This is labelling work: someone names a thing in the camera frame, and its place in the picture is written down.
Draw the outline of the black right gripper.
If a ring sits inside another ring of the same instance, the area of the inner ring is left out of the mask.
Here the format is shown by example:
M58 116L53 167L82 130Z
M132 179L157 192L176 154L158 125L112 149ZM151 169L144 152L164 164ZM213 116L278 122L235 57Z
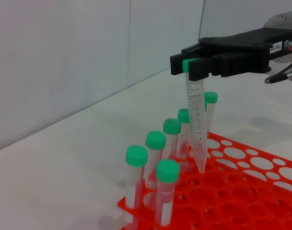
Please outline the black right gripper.
M292 40L292 29L259 28L224 37L204 37L199 44L184 48L170 56L172 75L183 73L182 62L188 60L191 81L209 75L229 77L252 72L270 71L269 62L288 55L284 42Z

